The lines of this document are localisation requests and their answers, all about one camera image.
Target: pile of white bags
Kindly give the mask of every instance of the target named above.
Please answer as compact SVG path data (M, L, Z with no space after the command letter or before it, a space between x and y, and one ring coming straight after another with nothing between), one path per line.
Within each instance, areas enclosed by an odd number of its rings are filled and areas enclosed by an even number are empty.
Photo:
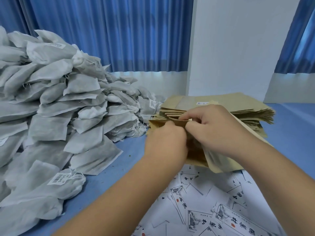
M3 235L59 216L83 174L108 167L122 153L113 142L143 135L164 100L57 34L35 31L37 38L0 26Z

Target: pile of printed cards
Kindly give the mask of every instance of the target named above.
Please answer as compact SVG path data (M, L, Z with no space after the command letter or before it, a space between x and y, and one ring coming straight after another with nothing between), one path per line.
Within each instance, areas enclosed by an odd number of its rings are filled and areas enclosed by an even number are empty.
M245 170L215 174L184 165L134 236L271 236L283 230Z

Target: barcode label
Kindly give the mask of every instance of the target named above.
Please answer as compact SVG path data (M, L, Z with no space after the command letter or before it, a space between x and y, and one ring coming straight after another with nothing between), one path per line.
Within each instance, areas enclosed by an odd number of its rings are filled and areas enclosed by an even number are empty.
M97 71L102 71L102 65L100 63L100 58L95 57L95 67Z
M155 107L157 105L156 101L154 101L152 99L149 99L149 100L150 100L149 107L155 109Z
M71 177L71 173L57 173L47 185L63 185Z
M46 43L46 45L57 47L59 49L63 49L65 47L65 44L62 44L62 43Z
M207 105L209 102L197 102L197 105Z
M8 138L0 139L0 147L2 147Z

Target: hand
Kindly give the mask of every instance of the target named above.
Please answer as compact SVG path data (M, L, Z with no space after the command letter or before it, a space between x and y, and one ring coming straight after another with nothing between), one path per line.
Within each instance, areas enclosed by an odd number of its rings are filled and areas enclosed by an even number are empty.
M242 155L252 141L257 141L245 127L221 105L207 105L188 110L179 120L188 120L186 130L201 144L226 156Z
M185 129L168 121L147 137L144 157L155 158L157 164L168 164L178 172L187 158L186 139Z

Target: person's right arm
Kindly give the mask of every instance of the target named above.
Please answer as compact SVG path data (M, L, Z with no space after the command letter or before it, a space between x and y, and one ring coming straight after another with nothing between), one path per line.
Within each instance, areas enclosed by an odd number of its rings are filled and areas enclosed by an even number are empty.
M315 235L315 181L311 177L251 134L221 105L197 107L179 119L191 118L186 130L249 172L289 236Z

